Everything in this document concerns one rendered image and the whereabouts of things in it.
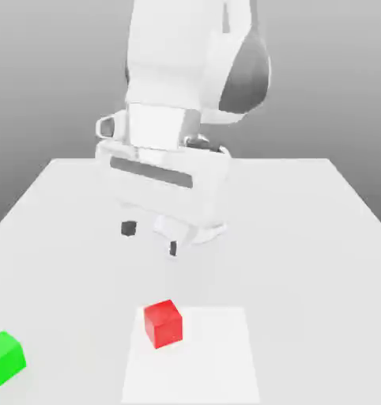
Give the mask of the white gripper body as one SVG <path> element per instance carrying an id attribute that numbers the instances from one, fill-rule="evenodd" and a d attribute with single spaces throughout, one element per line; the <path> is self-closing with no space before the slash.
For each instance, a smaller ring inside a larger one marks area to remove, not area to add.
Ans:
<path id="1" fill-rule="evenodd" d="M 96 146 L 96 162 L 121 203 L 198 227 L 225 221 L 227 153 L 180 147 L 164 151 L 153 165 L 134 147 L 103 140 Z"/>

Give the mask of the small red cube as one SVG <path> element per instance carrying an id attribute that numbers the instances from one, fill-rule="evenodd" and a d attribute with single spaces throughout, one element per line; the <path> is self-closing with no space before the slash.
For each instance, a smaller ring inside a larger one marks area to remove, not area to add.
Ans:
<path id="1" fill-rule="evenodd" d="M 147 306 L 143 314 L 145 332 L 155 349 L 183 339 L 183 318 L 172 300 Z"/>

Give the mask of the small green cube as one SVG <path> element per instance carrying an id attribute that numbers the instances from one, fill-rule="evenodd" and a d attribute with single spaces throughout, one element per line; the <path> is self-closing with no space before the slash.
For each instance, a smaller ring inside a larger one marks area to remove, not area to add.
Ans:
<path id="1" fill-rule="evenodd" d="M 26 367 L 22 345 L 7 331 L 0 331 L 0 386 Z"/>

